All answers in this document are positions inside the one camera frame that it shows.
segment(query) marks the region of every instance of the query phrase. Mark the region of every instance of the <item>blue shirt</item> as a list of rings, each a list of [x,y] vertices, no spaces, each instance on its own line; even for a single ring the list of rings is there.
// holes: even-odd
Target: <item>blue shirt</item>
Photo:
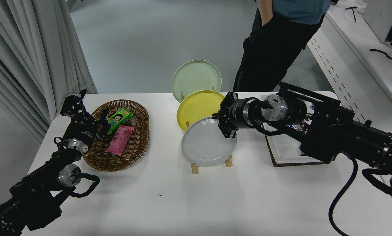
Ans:
[[[302,24],[317,24],[327,12],[330,0],[273,0],[273,14]]]

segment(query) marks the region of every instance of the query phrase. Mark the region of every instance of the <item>pink snack package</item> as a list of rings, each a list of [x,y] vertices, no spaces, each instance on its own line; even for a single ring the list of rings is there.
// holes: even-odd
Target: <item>pink snack package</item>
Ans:
[[[130,136],[132,136],[134,127],[120,126],[113,136],[110,142],[109,149],[106,152],[111,152],[118,156],[121,156],[124,148],[126,147],[127,141],[129,141]]]

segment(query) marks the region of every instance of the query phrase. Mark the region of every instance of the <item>plate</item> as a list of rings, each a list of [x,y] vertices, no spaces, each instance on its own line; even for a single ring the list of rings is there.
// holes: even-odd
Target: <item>plate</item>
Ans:
[[[236,146],[234,139],[223,136],[219,121],[207,117],[195,122],[181,140],[184,157],[200,167],[216,166],[232,154]]]
[[[194,122],[217,113],[224,96],[214,90],[201,90],[187,96],[177,110],[177,123],[184,131],[187,122],[191,126]]]
[[[206,60],[191,60],[177,69],[171,80],[171,91],[175,99],[181,103],[181,92],[184,98],[199,90],[219,91],[222,77],[218,68]]]

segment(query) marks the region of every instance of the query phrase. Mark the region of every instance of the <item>yellow plate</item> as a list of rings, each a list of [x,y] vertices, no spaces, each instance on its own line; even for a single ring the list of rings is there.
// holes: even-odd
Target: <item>yellow plate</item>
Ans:
[[[178,107],[177,123],[184,131],[194,122],[217,113],[224,96],[214,90],[200,90],[184,98]]]

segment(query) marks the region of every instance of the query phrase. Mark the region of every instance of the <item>white curtain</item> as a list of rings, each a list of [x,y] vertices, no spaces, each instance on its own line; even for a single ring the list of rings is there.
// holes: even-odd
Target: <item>white curtain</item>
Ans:
[[[0,106],[41,142],[68,94],[97,93],[65,0],[0,0]]]

